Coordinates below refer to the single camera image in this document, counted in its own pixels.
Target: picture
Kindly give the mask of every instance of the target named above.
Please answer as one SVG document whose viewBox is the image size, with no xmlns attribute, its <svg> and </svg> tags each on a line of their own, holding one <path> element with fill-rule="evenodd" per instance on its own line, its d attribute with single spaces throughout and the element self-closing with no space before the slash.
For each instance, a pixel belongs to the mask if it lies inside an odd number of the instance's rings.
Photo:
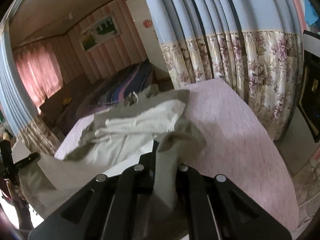
<svg viewBox="0 0 320 240">
<path fill-rule="evenodd" d="M 80 35 L 80 42 L 85 51 L 113 39 L 120 34 L 120 30 L 113 14 L 91 25 Z"/>
</svg>

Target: silver bolt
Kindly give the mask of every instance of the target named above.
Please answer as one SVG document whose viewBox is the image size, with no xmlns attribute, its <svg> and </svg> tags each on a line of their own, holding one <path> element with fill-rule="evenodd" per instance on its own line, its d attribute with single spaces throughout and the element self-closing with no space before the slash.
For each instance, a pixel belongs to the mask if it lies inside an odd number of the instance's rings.
<svg viewBox="0 0 320 240">
<path fill-rule="evenodd" d="M 179 165 L 179 167 L 178 167 L 178 169 L 180 170 L 180 171 L 187 171 L 188 170 L 188 166 L 187 165 L 184 165 L 184 164 L 181 164 L 181 165 Z"/>
<path fill-rule="evenodd" d="M 217 177 L 216 177 L 217 181 L 219 182 L 225 182 L 227 180 L 227 177 L 222 175 L 222 174 L 219 174 Z"/>
<path fill-rule="evenodd" d="M 104 182 L 106 179 L 107 179 L 107 176 L 104 175 L 104 174 L 99 174 L 99 175 L 97 175 L 97 177 L 96 177 L 96 181 L 97 181 L 97 182 Z"/>
<path fill-rule="evenodd" d="M 144 166 L 142 164 L 137 164 L 134 166 L 135 171 L 143 171 Z"/>
</svg>

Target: ceiling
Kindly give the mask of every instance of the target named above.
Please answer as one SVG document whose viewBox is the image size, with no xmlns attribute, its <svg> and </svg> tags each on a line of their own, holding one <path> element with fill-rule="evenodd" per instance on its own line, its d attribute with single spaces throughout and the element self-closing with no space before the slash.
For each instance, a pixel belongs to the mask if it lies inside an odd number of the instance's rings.
<svg viewBox="0 0 320 240">
<path fill-rule="evenodd" d="M 10 24 L 11 45 L 15 48 L 38 39 L 64 34 L 109 1 L 23 0 Z"/>
</svg>

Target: red decoration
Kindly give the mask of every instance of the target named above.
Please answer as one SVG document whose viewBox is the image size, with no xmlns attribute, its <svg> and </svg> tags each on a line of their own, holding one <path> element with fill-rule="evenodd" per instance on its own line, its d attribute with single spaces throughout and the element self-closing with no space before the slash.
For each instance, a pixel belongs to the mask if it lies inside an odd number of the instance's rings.
<svg viewBox="0 0 320 240">
<path fill-rule="evenodd" d="M 150 28 L 151 26 L 152 26 L 152 20 L 144 20 L 143 21 L 143 26 L 145 27 L 145 28 Z"/>
</svg>

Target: pink wooden tabletop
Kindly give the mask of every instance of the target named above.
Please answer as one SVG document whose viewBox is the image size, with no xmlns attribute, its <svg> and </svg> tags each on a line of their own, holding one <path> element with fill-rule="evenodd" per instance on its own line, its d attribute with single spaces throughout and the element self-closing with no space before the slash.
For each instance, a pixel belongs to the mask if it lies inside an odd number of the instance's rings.
<svg viewBox="0 0 320 240">
<path fill-rule="evenodd" d="M 244 101 L 222 80 L 184 87 L 190 90 L 186 116 L 207 141 L 186 164 L 202 175 L 226 175 L 287 229 L 297 228 L 294 187 L 278 150 Z"/>
</svg>

